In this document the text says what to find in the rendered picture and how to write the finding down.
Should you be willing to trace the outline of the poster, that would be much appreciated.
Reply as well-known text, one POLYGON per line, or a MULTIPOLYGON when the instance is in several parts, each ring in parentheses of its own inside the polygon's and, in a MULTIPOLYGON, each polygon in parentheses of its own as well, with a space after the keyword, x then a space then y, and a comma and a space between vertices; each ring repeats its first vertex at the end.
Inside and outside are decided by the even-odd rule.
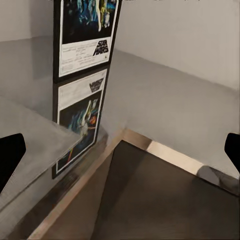
POLYGON ((54 0, 54 84, 111 64, 122 2, 54 0))

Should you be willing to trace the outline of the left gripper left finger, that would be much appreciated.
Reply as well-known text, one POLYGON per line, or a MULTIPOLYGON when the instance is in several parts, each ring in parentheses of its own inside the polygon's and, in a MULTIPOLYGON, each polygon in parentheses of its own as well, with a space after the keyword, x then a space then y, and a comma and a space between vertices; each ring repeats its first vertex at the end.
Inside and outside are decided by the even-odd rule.
POLYGON ((22 133, 0 138, 0 193, 26 153, 22 133))

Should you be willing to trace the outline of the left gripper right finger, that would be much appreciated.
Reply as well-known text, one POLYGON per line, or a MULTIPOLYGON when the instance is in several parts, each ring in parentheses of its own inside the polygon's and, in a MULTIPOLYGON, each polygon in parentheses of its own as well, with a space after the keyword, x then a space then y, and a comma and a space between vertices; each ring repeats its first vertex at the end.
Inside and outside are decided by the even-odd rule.
POLYGON ((224 150, 240 172, 240 135, 229 133, 225 142, 224 150))

